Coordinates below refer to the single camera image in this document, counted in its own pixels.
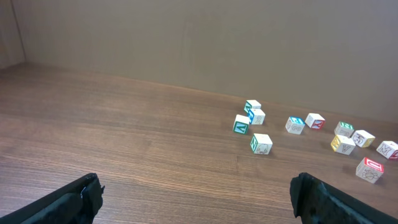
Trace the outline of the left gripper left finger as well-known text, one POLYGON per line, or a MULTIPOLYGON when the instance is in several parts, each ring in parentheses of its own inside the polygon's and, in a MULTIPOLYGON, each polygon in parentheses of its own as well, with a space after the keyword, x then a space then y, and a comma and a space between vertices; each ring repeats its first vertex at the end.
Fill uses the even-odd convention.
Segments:
POLYGON ((89 173, 1 217, 1 224, 92 224, 103 205, 105 186, 89 173))

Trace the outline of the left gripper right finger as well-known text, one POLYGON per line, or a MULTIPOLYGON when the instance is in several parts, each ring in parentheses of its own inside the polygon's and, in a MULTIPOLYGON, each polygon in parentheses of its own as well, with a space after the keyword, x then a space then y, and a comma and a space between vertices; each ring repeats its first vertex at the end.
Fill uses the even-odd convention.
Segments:
POLYGON ((294 216, 306 224, 397 224, 397 219, 302 172, 290 182, 294 216))

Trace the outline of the red letter A block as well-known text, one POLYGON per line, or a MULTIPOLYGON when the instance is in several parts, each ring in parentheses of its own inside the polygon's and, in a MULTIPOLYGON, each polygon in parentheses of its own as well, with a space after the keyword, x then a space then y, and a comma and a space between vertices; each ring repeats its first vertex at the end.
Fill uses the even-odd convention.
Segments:
POLYGON ((254 154, 269 154, 273 142, 268 134, 254 133, 251 139, 251 149, 254 154))

